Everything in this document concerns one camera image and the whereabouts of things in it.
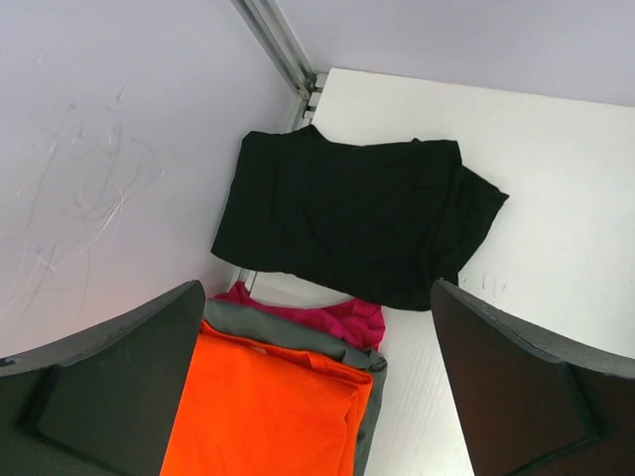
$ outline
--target pink shirt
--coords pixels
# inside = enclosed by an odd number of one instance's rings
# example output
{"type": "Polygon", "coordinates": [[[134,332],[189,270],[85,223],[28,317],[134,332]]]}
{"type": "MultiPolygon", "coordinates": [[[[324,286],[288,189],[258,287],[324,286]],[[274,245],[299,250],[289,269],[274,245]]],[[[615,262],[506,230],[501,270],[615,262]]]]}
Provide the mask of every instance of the pink shirt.
{"type": "Polygon", "coordinates": [[[245,284],[238,281],[228,293],[215,298],[255,307],[311,329],[328,332],[359,350],[368,347],[377,350],[386,331],[381,306],[356,297],[340,304],[310,309],[267,305],[252,299],[245,284]]]}

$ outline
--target clothing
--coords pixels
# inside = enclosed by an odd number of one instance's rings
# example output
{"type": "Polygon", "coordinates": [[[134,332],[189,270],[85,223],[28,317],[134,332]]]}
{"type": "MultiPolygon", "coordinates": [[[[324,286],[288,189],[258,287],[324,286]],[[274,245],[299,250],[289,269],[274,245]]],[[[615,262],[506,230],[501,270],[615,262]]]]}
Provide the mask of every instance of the clothing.
{"type": "Polygon", "coordinates": [[[309,126],[242,142],[212,253],[376,304],[430,308],[457,284],[508,195],[461,165],[457,142],[349,146],[309,126]]]}
{"type": "Polygon", "coordinates": [[[360,350],[369,347],[377,350],[386,331],[381,306],[357,298],[327,307],[309,309],[267,305],[253,299],[245,284],[240,281],[237,281],[228,293],[222,293],[215,298],[249,305],[311,329],[328,332],[360,350]]]}
{"type": "Polygon", "coordinates": [[[210,299],[205,319],[216,330],[293,350],[309,350],[355,369],[369,372],[373,379],[370,398],[357,433],[354,476],[363,476],[381,410],[387,363],[374,350],[359,351],[341,340],[303,325],[231,302],[210,299]]]}
{"type": "Polygon", "coordinates": [[[348,476],[372,378],[201,326],[162,476],[348,476]]]}

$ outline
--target orange shirt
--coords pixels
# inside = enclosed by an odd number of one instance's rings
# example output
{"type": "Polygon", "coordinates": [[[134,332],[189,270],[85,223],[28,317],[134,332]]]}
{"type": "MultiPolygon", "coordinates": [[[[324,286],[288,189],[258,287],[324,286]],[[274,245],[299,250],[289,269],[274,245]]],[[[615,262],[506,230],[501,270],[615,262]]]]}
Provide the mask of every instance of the orange shirt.
{"type": "Polygon", "coordinates": [[[350,476],[372,377],[201,327],[161,476],[350,476]]]}

